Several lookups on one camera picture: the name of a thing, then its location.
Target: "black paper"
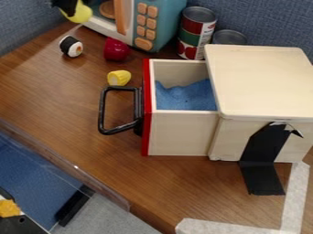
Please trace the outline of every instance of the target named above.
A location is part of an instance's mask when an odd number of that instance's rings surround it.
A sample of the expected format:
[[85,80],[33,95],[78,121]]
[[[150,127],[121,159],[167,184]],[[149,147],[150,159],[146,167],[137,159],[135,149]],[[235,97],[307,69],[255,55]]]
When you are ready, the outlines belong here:
[[297,130],[290,132],[285,128],[286,124],[269,123],[253,134],[245,146],[239,166],[249,194],[285,194],[274,168],[274,160],[291,133],[302,137]]

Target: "wooden drawer box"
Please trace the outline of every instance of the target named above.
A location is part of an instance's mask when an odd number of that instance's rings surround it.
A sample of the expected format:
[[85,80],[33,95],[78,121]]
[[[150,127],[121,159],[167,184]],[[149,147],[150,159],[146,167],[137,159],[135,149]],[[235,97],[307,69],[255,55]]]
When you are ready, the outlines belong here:
[[[238,161],[270,122],[291,125],[277,162],[301,161],[313,144],[313,70],[299,48],[206,46],[206,61],[145,62],[143,155],[208,155]],[[217,111],[158,110],[165,88],[211,79]]]

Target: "metal can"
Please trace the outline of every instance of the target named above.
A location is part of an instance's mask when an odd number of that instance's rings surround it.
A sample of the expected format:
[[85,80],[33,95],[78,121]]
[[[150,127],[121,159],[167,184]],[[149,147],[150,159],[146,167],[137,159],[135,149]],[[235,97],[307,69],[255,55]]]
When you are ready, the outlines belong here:
[[223,29],[214,33],[212,44],[246,45],[247,38],[240,32]]
[[191,6],[182,13],[178,34],[178,54],[184,59],[201,60],[204,46],[210,42],[216,25],[216,16],[208,8]]

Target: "yellow toy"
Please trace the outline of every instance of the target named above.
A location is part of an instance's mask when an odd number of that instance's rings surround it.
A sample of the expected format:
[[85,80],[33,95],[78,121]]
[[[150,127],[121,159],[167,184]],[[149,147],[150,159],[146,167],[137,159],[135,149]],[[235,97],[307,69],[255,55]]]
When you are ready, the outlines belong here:
[[127,70],[111,71],[108,76],[108,82],[110,85],[124,86],[132,78],[132,74]]
[[20,213],[20,208],[13,200],[0,200],[0,217],[19,216]]
[[92,16],[92,10],[88,6],[84,5],[82,0],[77,1],[74,16],[68,16],[68,14],[64,12],[61,8],[59,8],[59,10],[71,22],[78,24],[87,22]]

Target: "wooden lid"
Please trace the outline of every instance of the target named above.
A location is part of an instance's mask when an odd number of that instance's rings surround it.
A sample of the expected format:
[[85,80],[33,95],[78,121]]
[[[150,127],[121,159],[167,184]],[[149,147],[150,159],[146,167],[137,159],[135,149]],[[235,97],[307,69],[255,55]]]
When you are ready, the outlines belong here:
[[206,45],[221,116],[313,122],[313,68],[300,48]]

